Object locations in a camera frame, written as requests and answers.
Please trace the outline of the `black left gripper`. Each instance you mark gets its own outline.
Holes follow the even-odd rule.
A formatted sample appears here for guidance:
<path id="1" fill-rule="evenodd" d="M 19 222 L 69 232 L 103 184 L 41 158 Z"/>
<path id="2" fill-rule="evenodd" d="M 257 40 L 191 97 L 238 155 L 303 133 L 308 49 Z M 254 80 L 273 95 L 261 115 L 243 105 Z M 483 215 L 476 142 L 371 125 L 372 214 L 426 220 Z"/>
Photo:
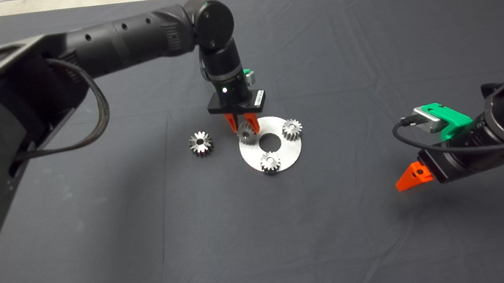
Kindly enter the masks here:
<path id="1" fill-rule="evenodd" d="M 257 135 L 260 132 L 260 124 L 256 113 L 262 112 L 267 93 L 263 89 L 250 89 L 249 83 L 250 78 L 246 75 L 211 81 L 214 93 L 207 107 L 209 114 L 224 114 L 234 133 L 238 132 L 236 115 L 243 114 L 246 131 L 249 135 Z"/>

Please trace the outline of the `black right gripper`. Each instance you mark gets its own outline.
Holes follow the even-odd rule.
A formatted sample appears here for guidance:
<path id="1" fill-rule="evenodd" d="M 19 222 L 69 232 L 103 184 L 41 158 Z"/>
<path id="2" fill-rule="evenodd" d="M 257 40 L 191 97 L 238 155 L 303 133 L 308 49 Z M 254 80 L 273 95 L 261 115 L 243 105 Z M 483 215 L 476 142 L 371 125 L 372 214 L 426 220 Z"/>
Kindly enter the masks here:
<path id="1" fill-rule="evenodd" d="M 431 149 L 421 149 L 417 159 L 419 162 L 411 163 L 396 182 L 395 186 L 399 192 L 434 179 L 445 184 L 485 171 L 461 162 L 454 154 Z"/>

